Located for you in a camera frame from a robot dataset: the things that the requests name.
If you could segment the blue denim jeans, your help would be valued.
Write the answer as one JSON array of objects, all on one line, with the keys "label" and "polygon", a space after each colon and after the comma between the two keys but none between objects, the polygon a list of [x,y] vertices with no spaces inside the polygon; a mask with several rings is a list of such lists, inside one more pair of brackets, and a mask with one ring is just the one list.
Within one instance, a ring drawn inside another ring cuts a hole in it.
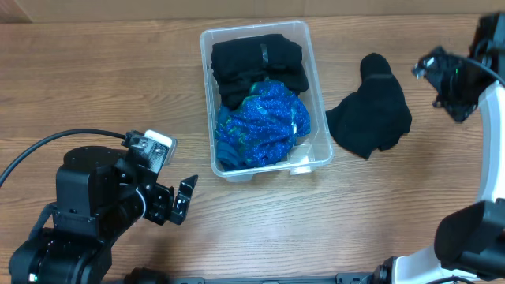
[{"label": "blue denim jeans", "polygon": [[215,139],[217,140],[216,158],[225,171],[243,170],[245,162],[237,150],[226,141],[225,124],[230,118],[231,110],[221,105],[216,119]]}]

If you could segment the black sock garment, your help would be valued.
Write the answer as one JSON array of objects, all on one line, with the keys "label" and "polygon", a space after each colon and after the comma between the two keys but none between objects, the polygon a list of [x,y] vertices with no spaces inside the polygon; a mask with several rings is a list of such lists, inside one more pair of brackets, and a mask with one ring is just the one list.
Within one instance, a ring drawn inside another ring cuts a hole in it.
[{"label": "black sock garment", "polygon": [[410,132],[412,114],[402,87],[387,59],[371,53],[361,60],[361,85],[326,112],[334,141],[368,159],[375,151],[394,147]]}]

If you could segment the black taped garment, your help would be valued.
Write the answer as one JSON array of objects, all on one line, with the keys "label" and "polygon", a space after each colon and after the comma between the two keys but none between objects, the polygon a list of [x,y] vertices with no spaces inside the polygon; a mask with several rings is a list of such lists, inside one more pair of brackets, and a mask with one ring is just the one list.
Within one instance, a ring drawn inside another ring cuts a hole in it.
[{"label": "black taped garment", "polygon": [[219,86],[221,104],[231,110],[235,110],[241,105],[244,98],[249,96],[249,91],[256,82],[277,80],[284,83],[296,95],[309,89],[309,82],[303,69],[300,71],[253,69],[228,77],[214,70],[213,75]]}]

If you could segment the shiny blue sequin garment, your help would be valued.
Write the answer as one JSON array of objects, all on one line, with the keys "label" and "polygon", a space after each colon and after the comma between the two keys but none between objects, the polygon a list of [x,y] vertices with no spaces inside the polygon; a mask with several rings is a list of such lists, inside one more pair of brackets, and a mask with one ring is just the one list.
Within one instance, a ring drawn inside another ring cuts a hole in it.
[{"label": "shiny blue sequin garment", "polygon": [[243,158],[245,169],[280,162],[310,132],[304,103],[277,80],[256,82],[225,124],[226,141]]}]

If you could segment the small black garment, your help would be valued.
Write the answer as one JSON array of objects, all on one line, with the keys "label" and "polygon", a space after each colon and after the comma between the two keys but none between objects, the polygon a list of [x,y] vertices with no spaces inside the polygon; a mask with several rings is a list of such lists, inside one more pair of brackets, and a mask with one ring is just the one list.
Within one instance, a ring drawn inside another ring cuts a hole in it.
[{"label": "small black garment", "polygon": [[212,46],[211,67],[223,78],[260,70],[297,73],[302,48],[282,34],[234,39]]}]

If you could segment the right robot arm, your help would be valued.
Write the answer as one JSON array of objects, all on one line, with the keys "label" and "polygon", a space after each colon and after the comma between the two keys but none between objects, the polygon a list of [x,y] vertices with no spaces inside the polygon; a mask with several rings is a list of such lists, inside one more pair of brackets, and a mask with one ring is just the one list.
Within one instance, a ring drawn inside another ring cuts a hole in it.
[{"label": "right robot arm", "polygon": [[475,283],[504,276],[504,14],[480,18],[466,57],[437,47],[413,75],[437,90],[434,107],[456,121],[479,110],[481,182],[474,204],[445,217],[433,245],[392,256],[361,283]]}]

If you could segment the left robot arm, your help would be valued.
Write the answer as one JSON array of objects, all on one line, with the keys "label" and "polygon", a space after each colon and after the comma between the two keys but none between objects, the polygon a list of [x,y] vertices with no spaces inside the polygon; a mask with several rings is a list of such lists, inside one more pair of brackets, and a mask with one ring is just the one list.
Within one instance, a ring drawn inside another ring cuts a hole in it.
[{"label": "left robot arm", "polygon": [[56,201],[47,204],[27,240],[13,253],[13,283],[99,283],[112,247],[138,219],[184,222],[198,177],[179,188],[157,182],[177,140],[148,130],[122,136],[122,149],[68,151],[56,173]]}]

